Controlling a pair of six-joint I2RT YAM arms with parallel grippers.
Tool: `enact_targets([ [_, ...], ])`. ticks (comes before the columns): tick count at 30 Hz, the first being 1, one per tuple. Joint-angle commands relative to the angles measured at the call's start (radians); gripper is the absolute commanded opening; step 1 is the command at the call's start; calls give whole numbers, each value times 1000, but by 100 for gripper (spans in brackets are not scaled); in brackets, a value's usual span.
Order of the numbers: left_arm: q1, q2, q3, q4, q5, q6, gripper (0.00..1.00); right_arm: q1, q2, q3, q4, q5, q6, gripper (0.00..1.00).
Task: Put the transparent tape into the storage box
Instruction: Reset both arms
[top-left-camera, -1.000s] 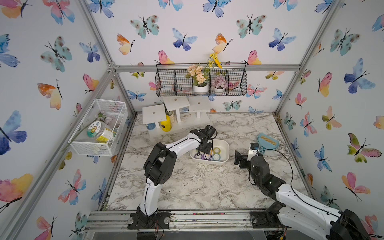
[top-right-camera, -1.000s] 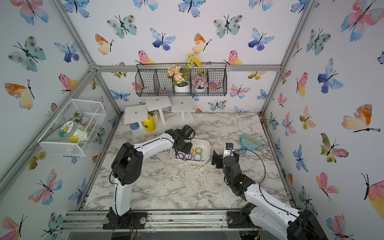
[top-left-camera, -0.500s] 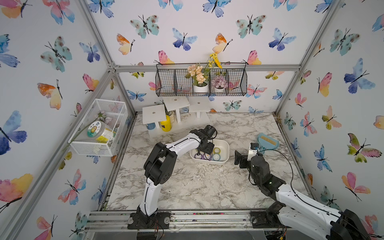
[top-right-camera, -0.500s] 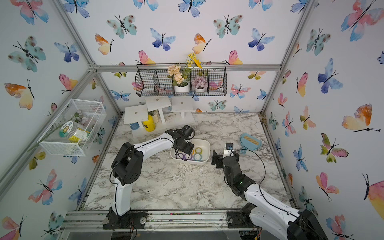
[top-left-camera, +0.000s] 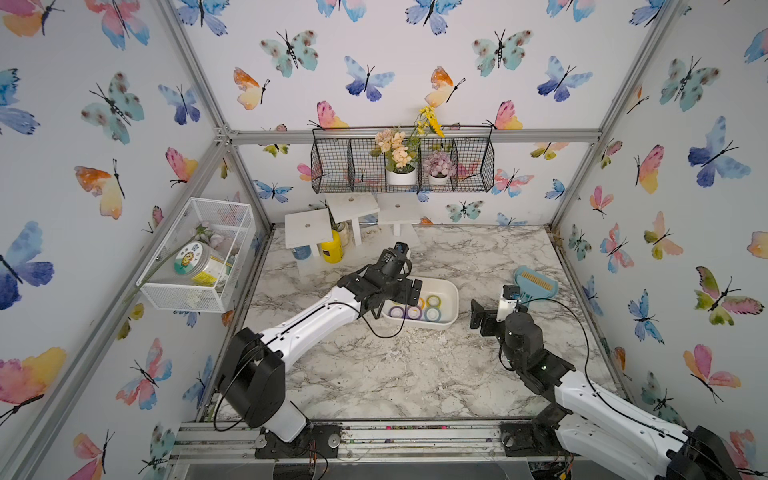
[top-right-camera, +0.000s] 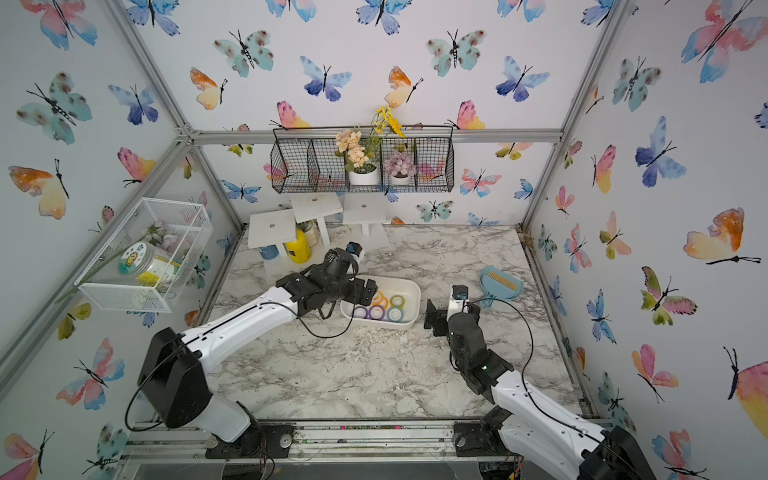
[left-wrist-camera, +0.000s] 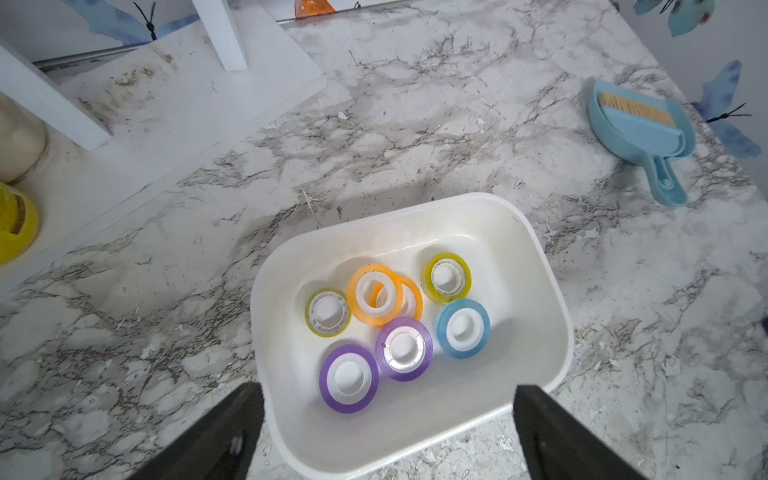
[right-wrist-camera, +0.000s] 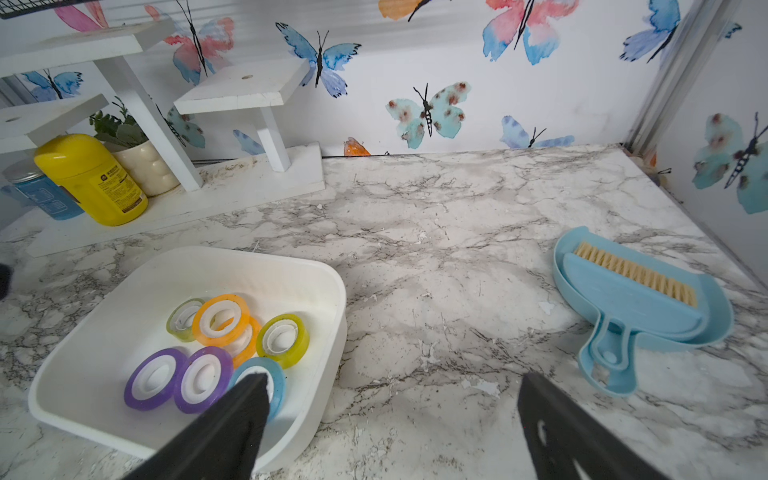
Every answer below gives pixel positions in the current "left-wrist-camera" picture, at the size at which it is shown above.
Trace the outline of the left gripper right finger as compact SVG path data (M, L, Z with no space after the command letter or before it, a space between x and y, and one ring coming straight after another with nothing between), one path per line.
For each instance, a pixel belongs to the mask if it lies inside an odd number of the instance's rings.
M536 385L519 385L513 419L531 478L643 477Z

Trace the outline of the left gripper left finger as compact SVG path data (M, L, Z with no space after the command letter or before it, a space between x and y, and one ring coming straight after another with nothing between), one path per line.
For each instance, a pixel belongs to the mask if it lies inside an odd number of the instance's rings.
M261 385L245 382L152 458L133 479L244 479L265 418Z

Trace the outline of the white storage box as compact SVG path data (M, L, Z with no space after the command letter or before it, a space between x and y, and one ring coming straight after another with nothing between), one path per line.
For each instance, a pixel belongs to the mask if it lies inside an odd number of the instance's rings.
M324 340L305 324L310 294L344 285L375 260L410 278L429 254L453 252L470 267L469 293L490 316L487 346L467 360L439 353L413 382L385 380L370 406L334 412L321 397L333 348L372 348L358 320ZM329 226L280 245L253 283L252 346L266 422L285 462L312 479L354 479L460 434L512 407L520 384L554 390L573 357L573 324L525 216L508 201L468 193Z

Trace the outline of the purple tape roll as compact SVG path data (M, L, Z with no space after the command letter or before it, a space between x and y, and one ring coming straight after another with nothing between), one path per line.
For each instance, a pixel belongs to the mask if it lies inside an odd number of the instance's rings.
M324 360L319 388L325 403L342 414L366 408L379 387L379 371L373 354L357 344L334 349Z
M398 317L383 326L375 342L375 358L389 378L407 382L423 375L433 357L433 340L424 325Z

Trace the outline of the blue tape roll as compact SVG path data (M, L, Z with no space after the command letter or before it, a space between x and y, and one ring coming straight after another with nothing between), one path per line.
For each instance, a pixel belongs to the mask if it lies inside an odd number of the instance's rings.
M437 338L447 355L467 359L479 353L491 331L486 309L477 301L463 298L449 302L437 322Z

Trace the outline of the pale green tape roll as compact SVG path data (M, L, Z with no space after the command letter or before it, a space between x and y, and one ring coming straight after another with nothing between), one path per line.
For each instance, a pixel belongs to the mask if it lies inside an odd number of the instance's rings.
M350 307L338 289L324 288L314 292L305 306L305 321L310 331L322 338L341 334L349 325Z

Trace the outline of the yellow-green tape roll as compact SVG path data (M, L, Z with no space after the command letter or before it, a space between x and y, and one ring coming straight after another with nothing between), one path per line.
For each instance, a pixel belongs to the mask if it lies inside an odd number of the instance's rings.
M465 298L472 286L472 274L465 260L450 252L432 257L422 272L422 287L432 301L447 304Z

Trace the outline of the orange tape roll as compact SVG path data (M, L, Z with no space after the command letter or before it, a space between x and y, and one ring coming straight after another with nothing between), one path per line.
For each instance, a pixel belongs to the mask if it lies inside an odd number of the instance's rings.
M366 300L365 287L378 283L387 293L386 303L381 307L371 306ZM351 313L363 323L383 327L398 316L403 300L403 287L399 277L382 264L371 263L358 269L347 287L347 302Z
M407 276L399 275L403 291L398 317L407 317L415 321L420 321L423 314L423 296L418 285Z

